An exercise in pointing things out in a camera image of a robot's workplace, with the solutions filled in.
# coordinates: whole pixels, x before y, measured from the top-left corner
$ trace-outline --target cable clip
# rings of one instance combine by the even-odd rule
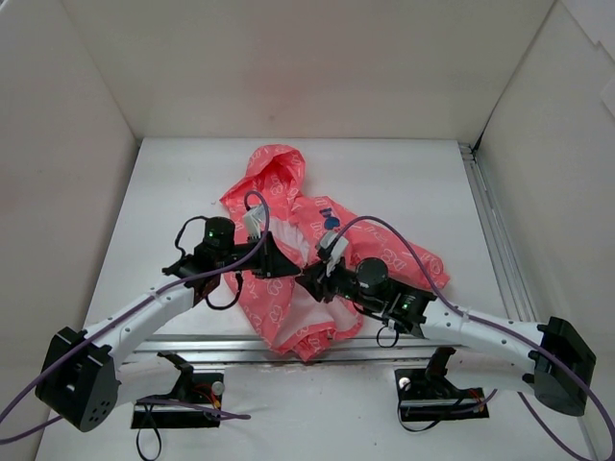
[[[149,290],[145,292],[145,295],[151,296],[152,298],[154,298],[154,301],[159,303],[161,295],[159,295],[157,291],[158,291],[158,286],[152,286]]]
[[[461,322],[470,322],[470,308],[466,308],[466,309],[459,309],[462,312],[461,315]]]

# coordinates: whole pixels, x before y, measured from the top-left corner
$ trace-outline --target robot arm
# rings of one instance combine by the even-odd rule
[[[75,332],[64,328],[57,333],[43,370],[87,338],[108,328],[114,319],[146,301],[149,303],[147,308],[118,323],[62,363],[38,385],[37,396],[81,431],[92,430],[115,406],[129,401],[165,395],[181,398],[191,388],[192,367],[179,356],[160,353],[147,361],[123,363],[143,340],[205,299],[220,282],[219,274],[205,278],[193,276],[228,267],[251,253],[259,235],[254,222],[256,213],[257,210],[248,213],[246,224],[252,230],[252,237],[247,243],[234,244],[232,221],[210,218],[203,242],[192,255],[184,255],[163,269],[165,277],[158,285],[87,330]],[[482,352],[457,351],[454,355],[452,348],[436,351],[427,373],[454,388],[492,386],[533,393],[555,411],[574,416],[583,413],[587,396],[542,355],[521,341],[469,321],[468,310],[466,315],[453,315],[432,293],[390,278],[380,259],[367,258],[355,270],[347,269],[342,257],[347,242],[333,237],[334,234],[323,237],[318,253],[321,261],[302,272],[278,250],[268,232],[259,250],[234,270],[249,270],[262,279],[298,276],[296,281],[318,302],[341,296],[360,306],[359,312],[378,318],[398,333]],[[170,289],[160,289],[173,280],[181,282]],[[591,381],[595,356],[567,322],[551,318],[545,326],[475,311],[472,315],[514,329],[555,354],[585,383]]]

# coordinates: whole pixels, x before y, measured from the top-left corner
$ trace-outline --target screw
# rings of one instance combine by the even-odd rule
[[[216,396],[216,397],[220,397],[223,393],[224,393],[224,382],[222,381],[215,381],[212,385],[211,385],[211,392]]]
[[[408,384],[410,383],[410,378],[409,377],[401,377],[399,382],[397,383],[398,386],[400,386],[400,389],[409,389]]]

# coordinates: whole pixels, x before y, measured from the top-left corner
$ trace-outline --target blue logo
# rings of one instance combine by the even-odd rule
[[[339,228],[341,223],[339,222],[339,219],[333,216],[330,208],[321,209],[320,214],[322,214],[323,218],[325,218],[325,229],[327,231],[332,231],[335,228]]]

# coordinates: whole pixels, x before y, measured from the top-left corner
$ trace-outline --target white wall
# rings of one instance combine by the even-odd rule
[[[592,389],[606,404],[611,417],[615,416],[615,398],[613,397],[613,389],[615,389],[614,370],[615,354],[604,352],[599,357],[596,370],[594,371],[594,379],[592,380]],[[584,420],[589,433],[595,441],[598,459],[607,459],[611,454],[612,444],[606,425],[594,405],[588,405],[587,415]]]
[[[474,142],[553,0],[63,0],[137,137]]]
[[[0,7],[0,407],[79,328],[135,159],[135,141],[59,1]],[[44,420],[27,399],[0,428]],[[34,456],[38,437],[0,447]]]
[[[613,377],[604,364],[615,351],[615,117],[601,100],[614,75],[613,59],[555,5],[480,150],[536,307],[578,326],[599,381]]]

